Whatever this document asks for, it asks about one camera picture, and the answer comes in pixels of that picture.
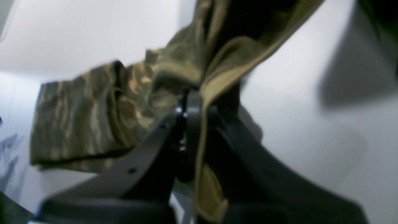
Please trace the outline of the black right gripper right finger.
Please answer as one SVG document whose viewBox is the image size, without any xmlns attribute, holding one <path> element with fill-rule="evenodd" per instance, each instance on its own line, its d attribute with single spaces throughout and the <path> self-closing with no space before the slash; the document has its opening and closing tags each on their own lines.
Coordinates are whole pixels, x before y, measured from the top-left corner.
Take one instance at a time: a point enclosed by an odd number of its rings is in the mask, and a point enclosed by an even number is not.
<svg viewBox="0 0 398 224">
<path fill-rule="evenodd" d="M 267 151 L 229 109 L 209 110 L 207 163 L 228 207 L 223 224 L 366 224 L 356 203 L 304 179 Z"/>
</svg>

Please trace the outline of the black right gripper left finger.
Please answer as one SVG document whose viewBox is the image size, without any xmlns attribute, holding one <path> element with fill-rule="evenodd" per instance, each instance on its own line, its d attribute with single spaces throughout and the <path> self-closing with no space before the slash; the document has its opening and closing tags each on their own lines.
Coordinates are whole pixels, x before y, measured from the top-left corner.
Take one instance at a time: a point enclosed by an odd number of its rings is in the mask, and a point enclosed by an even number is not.
<svg viewBox="0 0 398 224">
<path fill-rule="evenodd" d="M 36 224 L 176 224 L 175 178 L 194 178 L 202 99 L 185 91 L 160 124 L 112 167 L 46 198 Z"/>
</svg>

